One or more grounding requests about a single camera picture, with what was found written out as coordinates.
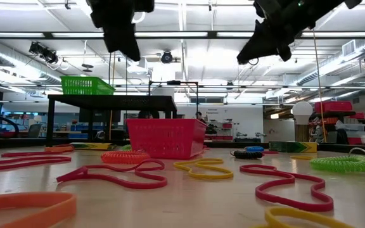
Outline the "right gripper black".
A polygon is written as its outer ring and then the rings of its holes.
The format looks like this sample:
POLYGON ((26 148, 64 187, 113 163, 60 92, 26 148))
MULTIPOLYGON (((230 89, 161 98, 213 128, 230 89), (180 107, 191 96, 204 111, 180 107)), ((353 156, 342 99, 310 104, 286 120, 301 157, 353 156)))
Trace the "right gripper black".
POLYGON ((256 14, 264 18, 263 25, 256 20, 254 34, 237 55, 240 65, 255 58, 279 56, 283 61, 291 58, 287 44, 281 41, 292 40, 306 29, 313 28, 316 21, 341 5, 345 0, 255 0, 256 14))

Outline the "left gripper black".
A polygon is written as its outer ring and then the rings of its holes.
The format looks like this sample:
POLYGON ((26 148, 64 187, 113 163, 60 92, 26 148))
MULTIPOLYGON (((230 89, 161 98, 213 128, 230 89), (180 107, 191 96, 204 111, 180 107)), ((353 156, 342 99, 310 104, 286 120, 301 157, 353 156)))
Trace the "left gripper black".
POLYGON ((120 51, 132 61, 141 59, 134 28, 132 25, 135 12, 151 13, 154 0, 86 0, 91 8, 91 20, 96 28, 113 28, 104 30, 104 42, 109 53, 120 51))

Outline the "green plastic basket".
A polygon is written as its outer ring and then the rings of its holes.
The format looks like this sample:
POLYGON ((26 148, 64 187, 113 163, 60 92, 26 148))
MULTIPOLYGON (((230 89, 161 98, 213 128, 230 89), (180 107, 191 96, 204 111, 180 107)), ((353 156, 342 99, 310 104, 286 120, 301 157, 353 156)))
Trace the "green plastic basket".
POLYGON ((115 88, 98 77, 62 76, 63 94, 113 95, 115 88))

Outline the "red plastic basket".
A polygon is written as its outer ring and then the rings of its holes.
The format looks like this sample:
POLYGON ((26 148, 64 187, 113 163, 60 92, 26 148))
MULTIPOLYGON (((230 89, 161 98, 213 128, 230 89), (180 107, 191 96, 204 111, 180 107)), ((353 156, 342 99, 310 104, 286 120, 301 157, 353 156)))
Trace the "red plastic basket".
POLYGON ((127 119, 133 150, 152 158, 189 160, 203 151, 207 125, 197 119, 127 119))

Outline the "red spiral wrist coil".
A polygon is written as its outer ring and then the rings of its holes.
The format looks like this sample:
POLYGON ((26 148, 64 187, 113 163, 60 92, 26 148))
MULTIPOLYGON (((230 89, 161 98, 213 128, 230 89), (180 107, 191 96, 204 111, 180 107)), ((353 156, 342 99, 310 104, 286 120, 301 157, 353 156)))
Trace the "red spiral wrist coil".
POLYGON ((109 164, 138 164, 147 159, 149 154, 134 150, 107 151, 101 155, 101 161, 109 164))

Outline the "black spiral wrist coil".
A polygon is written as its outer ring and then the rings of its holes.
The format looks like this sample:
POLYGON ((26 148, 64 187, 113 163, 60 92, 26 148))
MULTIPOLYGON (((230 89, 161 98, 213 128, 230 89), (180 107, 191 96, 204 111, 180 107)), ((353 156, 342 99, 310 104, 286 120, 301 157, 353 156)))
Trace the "black spiral wrist coil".
POLYGON ((260 151, 231 151, 230 154, 237 159, 243 160, 257 160, 263 157, 263 153, 260 151))

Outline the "orange rubber band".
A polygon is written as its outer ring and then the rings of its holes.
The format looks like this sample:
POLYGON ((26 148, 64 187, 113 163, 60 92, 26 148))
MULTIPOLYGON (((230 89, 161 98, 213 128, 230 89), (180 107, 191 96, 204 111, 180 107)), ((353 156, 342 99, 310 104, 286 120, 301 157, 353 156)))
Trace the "orange rubber band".
POLYGON ((71 193, 29 192, 0 194, 0 210, 39 207, 41 210, 18 218, 0 228, 49 228, 77 213, 77 198, 71 193))
POLYGON ((44 148, 44 151, 48 153, 67 153, 72 152, 73 150, 74 147, 72 145, 57 145, 44 148))

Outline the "grey office chair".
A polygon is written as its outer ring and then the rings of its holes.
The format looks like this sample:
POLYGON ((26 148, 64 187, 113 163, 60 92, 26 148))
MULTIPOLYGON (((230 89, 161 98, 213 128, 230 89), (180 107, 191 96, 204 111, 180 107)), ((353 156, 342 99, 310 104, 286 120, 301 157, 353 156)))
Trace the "grey office chair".
POLYGON ((39 123, 32 124, 29 127, 27 137, 28 138, 38 138, 39 137, 39 134, 41 133, 41 129, 42 129, 42 125, 41 124, 39 124, 39 123))

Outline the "black horizontal rig beam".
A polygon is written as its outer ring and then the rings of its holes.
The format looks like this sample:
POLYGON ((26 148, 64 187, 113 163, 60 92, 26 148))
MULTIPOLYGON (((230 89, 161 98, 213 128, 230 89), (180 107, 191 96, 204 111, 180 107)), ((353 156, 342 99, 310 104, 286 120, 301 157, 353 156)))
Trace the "black horizontal rig beam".
MULTIPOLYGON (((171 31, 136 32, 137 39, 249 39, 252 31, 171 31)), ((97 40, 102 32, 0 32, 0 39, 35 40, 97 40)), ((307 39, 365 39, 365 31, 317 31, 301 32, 295 36, 298 40, 307 39)))

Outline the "black table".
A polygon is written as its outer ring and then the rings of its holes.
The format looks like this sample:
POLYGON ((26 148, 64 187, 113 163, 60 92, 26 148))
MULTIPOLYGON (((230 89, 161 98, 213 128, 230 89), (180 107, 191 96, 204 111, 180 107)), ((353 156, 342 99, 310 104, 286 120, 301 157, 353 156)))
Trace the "black table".
POLYGON ((162 111, 166 118, 176 118, 177 106, 172 96, 128 95, 49 95, 46 146, 54 144, 53 125, 55 103, 61 102, 89 111, 88 142, 93 142, 93 112, 99 111, 162 111))

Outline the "white air vent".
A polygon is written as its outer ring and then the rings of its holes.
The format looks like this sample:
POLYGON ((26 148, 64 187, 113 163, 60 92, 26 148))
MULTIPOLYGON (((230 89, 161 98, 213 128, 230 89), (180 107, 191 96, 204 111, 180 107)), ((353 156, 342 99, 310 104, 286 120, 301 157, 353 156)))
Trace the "white air vent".
POLYGON ((356 51, 355 40, 351 40, 342 46, 342 54, 344 57, 354 54, 356 51))

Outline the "white bulb table lamp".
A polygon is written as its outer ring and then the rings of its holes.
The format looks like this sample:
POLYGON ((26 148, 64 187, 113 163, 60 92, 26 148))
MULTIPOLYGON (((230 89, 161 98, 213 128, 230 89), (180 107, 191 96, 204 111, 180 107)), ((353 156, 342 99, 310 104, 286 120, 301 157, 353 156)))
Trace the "white bulb table lamp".
POLYGON ((309 140, 309 118, 312 115, 313 107, 305 101, 297 102, 292 108, 295 120, 295 140, 307 142, 309 140))

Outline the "large red storage bin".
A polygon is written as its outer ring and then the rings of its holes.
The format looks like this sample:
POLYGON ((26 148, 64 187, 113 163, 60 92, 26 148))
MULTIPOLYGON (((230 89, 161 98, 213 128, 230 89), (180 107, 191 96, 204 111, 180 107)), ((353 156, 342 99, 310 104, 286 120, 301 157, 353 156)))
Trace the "large red storage bin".
POLYGON ((331 112, 331 111, 352 111, 353 106, 350 101, 324 101, 314 104, 315 112, 331 112))

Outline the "black metal frame stand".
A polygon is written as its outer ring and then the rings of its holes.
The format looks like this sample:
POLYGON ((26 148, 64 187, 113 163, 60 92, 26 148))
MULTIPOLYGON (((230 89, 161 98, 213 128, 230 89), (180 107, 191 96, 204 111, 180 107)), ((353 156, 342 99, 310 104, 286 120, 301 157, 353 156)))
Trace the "black metal frame stand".
MULTIPOLYGON (((156 82, 156 81, 152 81, 152 80, 150 80, 148 82, 148 95, 149 96, 151 95, 151 85, 152 84, 158 84, 158 86, 161 86, 162 82, 156 82)), ((198 94, 199 94, 199 87, 200 87, 198 82, 170 80, 170 81, 166 81, 165 84, 167 84, 168 86, 180 86, 181 84, 186 84, 188 86, 190 84, 194 84, 196 86, 196 111, 198 111, 198 106, 199 106, 198 94)))

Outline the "black aluminium table frame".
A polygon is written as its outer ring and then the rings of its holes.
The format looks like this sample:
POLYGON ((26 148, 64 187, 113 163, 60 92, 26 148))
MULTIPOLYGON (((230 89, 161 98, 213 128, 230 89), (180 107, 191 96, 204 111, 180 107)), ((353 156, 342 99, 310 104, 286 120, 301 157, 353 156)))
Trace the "black aluminium table frame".
MULTIPOLYGON (((86 143, 87 139, 60 139, 54 138, 48 146, 55 146, 59 144, 70 144, 70 143, 86 143)), ((21 148, 31 146, 45 146, 46 140, 44 138, 11 138, 11 139, 0 139, 1 148, 21 148)), ((244 148, 246 146, 262 146, 268 148, 268 143, 247 143, 247 142, 227 142, 227 141, 216 141, 216 142, 204 142, 204 145, 208 148, 244 148)), ((352 148, 361 148, 365 150, 365 145, 346 145, 346 144, 331 144, 322 143, 317 145, 318 151, 329 151, 338 153, 348 153, 352 148)))

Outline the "silver ventilation duct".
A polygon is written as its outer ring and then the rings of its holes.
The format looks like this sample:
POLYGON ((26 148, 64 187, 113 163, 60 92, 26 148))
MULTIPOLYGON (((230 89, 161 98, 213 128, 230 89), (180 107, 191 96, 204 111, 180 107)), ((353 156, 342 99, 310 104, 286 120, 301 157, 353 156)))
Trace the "silver ventilation duct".
POLYGON ((47 64, 37 61, 35 56, 25 56, 1 43, 0 60, 3 63, 2 66, 12 68, 15 73, 21 76, 27 78, 44 77, 56 84, 61 82, 60 74, 48 67, 47 64))

